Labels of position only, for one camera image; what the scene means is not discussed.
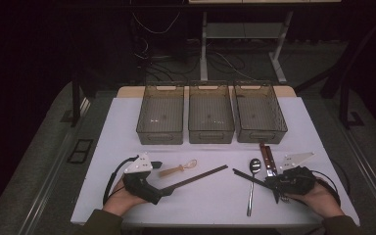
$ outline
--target knife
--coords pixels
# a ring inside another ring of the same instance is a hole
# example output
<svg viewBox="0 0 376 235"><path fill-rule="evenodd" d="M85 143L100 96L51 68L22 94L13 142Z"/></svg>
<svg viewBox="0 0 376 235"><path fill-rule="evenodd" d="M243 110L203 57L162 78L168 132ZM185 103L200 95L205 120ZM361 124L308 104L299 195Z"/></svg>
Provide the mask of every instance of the knife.
<svg viewBox="0 0 376 235"><path fill-rule="evenodd" d="M273 155L271 154L270 146L265 146L264 143L260 143L260 150L266 166L267 176L277 176L276 163L274 162ZM280 198L279 192L273 190L273 195L276 204L278 204Z"/></svg>

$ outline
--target white table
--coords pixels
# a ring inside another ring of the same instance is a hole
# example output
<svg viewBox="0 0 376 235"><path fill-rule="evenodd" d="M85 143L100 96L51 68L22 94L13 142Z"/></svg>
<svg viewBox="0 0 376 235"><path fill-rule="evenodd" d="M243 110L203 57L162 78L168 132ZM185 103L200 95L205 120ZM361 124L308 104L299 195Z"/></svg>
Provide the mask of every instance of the white table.
<svg viewBox="0 0 376 235"><path fill-rule="evenodd" d="M125 97L136 98L113 100L71 217L72 223L84 223L94 209L100 209L111 173L123 160L144 152L148 153L151 161L163 162L161 169L183 165L192 159L198 161L193 169L161 179L158 178L158 170L154 169L148 182L159 189L221 165L228 165L228 168L177 188L171 196L161 198L156 206L145 204L135 207L125 215L124 226L294 227L320 222L318 215L299 203L279 202L276 205L272 192L258 185L255 185L252 216L247 217L250 181L235 175L232 168L249 172L252 158L258 158L263 163L259 145L238 143L236 137L231 144L189 144L186 99L184 143L174 146L143 146L135 131L142 98L138 98L140 93L134 95L134 90L127 92L133 95ZM289 131L279 145L270 145L274 160L280 165L287 154L314 152L316 156L303 165L321 171L334 180L341 196L343 211L359 224L359 218L328 159L302 99L280 97L279 104ZM127 164L120 170L117 178L126 166ZM264 180L264 166L256 177Z"/></svg>

